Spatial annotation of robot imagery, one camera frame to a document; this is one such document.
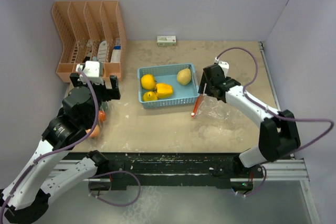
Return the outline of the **clear zip bag orange zipper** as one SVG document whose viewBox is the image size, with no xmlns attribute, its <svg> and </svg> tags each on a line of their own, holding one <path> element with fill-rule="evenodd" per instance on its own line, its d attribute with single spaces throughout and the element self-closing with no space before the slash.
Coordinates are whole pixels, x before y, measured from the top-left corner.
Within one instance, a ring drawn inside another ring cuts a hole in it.
<svg viewBox="0 0 336 224">
<path fill-rule="evenodd" d="M 107 122 L 109 121 L 109 113 L 111 110 L 112 106 L 109 102 L 102 102 L 102 105 L 99 109 L 98 123 L 94 131 L 89 136 L 90 140 L 97 140 L 102 135 L 103 129 L 105 126 L 107 126 Z"/>
</svg>

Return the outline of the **small orange pumpkin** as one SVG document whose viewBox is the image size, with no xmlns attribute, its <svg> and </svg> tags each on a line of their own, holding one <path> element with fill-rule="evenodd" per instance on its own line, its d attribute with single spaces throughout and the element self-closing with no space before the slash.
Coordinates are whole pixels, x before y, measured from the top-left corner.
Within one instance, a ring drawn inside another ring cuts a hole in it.
<svg viewBox="0 0 336 224">
<path fill-rule="evenodd" d="M 99 111 L 98 119 L 100 122 L 104 122 L 107 119 L 106 113 L 104 111 Z"/>
</svg>

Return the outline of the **small yellow pear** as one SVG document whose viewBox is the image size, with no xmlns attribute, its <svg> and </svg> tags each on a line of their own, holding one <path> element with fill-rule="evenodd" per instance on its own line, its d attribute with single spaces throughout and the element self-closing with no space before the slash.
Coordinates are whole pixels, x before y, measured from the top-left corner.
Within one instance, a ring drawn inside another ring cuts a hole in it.
<svg viewBox="0 0 336 224">
<path fill-rule="evenodd" d="M 156 101 L 158 100 L 158 97 L 154 91 L 148 91 L 142 96 L 142 100 L 144 102 Z"/>
</svg>

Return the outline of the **pale yellow pear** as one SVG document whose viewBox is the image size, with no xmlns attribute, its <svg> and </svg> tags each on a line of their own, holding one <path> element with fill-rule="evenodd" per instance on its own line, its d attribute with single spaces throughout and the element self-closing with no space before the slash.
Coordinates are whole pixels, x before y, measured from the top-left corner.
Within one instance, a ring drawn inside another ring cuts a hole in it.
<svg viewBox="0 0 336 224">
<path fill-rule="evenodd" d="M 187 85 L 190 83 L 192 79 L 192 72 L 189 68 L 185 68 L 178 72 L 176 76 L 176 80 L 180 85 Z"/>
</svg>

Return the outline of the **yellow bell pepper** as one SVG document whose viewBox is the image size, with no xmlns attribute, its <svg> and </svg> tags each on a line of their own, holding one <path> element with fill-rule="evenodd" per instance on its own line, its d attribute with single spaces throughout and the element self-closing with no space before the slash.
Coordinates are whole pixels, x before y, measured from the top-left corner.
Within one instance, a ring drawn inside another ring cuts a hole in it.
<svg viewBox="0 0 336 224">
<path fill-rule="evenodd" d="M 154 92 L 159 99 L 165 99 L 173 94 L 173 87 L 166 83 L 157 83 Z"/>
</svg>

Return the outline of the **red yellow peach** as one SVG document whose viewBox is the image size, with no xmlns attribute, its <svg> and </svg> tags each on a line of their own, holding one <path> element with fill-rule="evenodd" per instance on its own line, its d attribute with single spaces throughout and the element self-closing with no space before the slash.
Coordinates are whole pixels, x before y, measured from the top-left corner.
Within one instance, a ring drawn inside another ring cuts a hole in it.
<svg viewBox="0 0 336 224">
<path fill-rule="evenodd" d="M 97 124 L 92 133 L 89 135 L 90 138 L 99 137 L 101 133 L 100 126 Z"/>
</svg>

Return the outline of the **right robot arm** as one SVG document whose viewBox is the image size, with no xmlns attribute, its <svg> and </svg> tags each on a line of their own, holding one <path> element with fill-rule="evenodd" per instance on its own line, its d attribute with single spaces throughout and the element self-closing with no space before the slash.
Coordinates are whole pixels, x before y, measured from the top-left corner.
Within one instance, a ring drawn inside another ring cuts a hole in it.
<svg viewBox="0 0 336 224">
<path fill-rule="evenodd" d="M 293 113 L 278 111 L 258 99 L 252 101 L 254 97 L 238 81 L 225 76 L 220 65 L 203 69 L 198 92 L 230 104 L 259 128 L 258 144 L 234 157 L 232 168 L 238 177 L 246 177 L 255 165 L 274 162 L 300 147 Z"/>
</svg>

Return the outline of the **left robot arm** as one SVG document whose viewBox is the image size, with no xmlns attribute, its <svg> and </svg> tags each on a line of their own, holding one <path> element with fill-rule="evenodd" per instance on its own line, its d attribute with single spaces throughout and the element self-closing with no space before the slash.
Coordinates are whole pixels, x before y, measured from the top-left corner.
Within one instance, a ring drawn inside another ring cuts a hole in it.
<svg viewBox="0 0 336 224">
<path fill-rule="evenodd" d="M 99 151 L 91 151 L 73 168 L 48 178 L 69 151 L 93 133 L 102 103 L 121 97 L 117 76 L 109 77 L 110 88 L 104 81 L 94 83 L 92 77 L 77 73 L 72 73 L 70 79 L 74 88 L 49 122 L 34 154 L 17 178 L 1 190 L 2 220 L 34 223 L 67 190 L 86 178 L 102 178 L 108 172 L 108 159 Z"/>
</svg>

